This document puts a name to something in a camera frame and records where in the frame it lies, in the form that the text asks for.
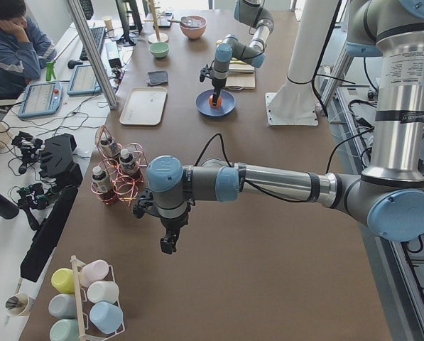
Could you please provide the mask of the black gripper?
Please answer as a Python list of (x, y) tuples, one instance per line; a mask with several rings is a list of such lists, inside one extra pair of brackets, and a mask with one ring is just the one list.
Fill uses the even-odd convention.
[(180, 236), (180, 230), (188, 225), (189, 209), (186, 209), (180, 216), (175, 218), (161, 217), (161, 223), (166, 228), (165, 236), (160, 239), (161, 251), (165, 254), (172, 254), (177, 251), (176, 244)]
[(213, 77), (212, 86), (214, 87), (214, 92), (213, 92), (214, 98), (221, 96), (220, 95), (221, 89), (226, 86), (226, 78)]

